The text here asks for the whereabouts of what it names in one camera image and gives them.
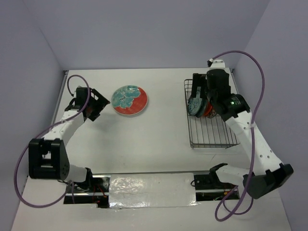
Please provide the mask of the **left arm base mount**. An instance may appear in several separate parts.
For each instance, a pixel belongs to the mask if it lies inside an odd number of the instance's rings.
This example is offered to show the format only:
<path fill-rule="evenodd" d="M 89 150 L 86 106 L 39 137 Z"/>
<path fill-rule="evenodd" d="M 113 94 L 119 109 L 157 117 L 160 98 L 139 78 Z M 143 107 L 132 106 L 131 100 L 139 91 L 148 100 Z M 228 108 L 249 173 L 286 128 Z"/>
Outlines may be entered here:
<path fill-rule="evenodd" d="M 98 208 L 109 208 L 109 177 L 93 177 L 90 183 L 75 182 L 68 187 L 64 205 L 91 204 Z"/>

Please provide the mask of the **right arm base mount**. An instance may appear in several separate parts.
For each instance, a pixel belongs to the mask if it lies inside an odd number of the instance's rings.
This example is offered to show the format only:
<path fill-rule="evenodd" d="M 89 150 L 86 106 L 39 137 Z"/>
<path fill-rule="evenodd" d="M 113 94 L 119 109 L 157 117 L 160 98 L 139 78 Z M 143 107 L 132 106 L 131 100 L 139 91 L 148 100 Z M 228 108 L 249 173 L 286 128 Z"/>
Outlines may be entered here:
<path fill-rule="evenodd" d="M 197 192 L 209 192 L 218 189 L 208 174 L 194 175 L 190 185 L 194 187 Z"/>

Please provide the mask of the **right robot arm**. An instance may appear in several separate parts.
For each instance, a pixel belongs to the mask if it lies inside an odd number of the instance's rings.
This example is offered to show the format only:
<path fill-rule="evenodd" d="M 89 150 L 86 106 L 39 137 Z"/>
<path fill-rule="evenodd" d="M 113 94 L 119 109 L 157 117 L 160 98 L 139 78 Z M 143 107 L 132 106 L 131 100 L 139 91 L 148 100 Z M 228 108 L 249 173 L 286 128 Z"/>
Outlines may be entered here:
<path fill-rule="evenodd" d="M 270 148 L 254 123 L 254 114 L 242 95 L 231 92 L 229 74 L 224 69 L 210 69 L 192 75 L 191 97 L 207 99 L 239 140 L 252 167 L 232 167 L 222 163 L 209 171 L 209 183 L 220 188 L 225 183 L 243 185 L 244 191 L 258 199 L 281 187 L 294 173 Z"/>

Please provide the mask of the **dark teal blossom plate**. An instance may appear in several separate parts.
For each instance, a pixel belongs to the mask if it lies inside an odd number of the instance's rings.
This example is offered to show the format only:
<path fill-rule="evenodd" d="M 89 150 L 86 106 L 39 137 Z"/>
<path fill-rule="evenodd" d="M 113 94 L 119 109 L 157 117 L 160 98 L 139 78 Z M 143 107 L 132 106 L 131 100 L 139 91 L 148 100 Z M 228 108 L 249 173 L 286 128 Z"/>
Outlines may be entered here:
<path fill-rule="evenodd" d="M 200 98 L 200 100 L 201 100 L 201 104 L 200 104 L 200 108 L 199 108 L 198 112 L 195 115 L 196 118 L 200 118 L 204 115 L 206 107 L 208 105 L 207 98 Z"/>

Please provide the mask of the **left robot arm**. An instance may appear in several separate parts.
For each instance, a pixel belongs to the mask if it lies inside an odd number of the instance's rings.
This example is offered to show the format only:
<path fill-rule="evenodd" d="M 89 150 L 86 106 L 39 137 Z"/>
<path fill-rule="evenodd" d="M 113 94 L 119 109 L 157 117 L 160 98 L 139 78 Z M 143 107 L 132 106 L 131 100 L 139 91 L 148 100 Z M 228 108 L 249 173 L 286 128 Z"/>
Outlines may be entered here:
<path fill-rule="evenodd" d="M 66 146 L 85 121 L 94 121 L 110 101 L 95 89 L 77 87 L 74 98 L 65 108 L 60 123 L 28 145 L 29 176 L 32 179 L 73 181 L 84 192 L 94 187 L 87 167 L 70 164 Z"/>

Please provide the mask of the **red plate with teal flower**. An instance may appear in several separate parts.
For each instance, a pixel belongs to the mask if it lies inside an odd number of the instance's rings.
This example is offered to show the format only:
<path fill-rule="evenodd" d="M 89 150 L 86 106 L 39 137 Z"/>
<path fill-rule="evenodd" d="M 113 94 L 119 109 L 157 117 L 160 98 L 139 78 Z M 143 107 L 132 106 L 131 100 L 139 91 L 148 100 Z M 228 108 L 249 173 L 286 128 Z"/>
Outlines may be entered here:
<path fill-rule="evenodd" d="M 135 85 L 125 85 L 118 88 L 111 97 L 113 109 L 123 116 L 136 116 L 147 106 L 148 95 Z"/>

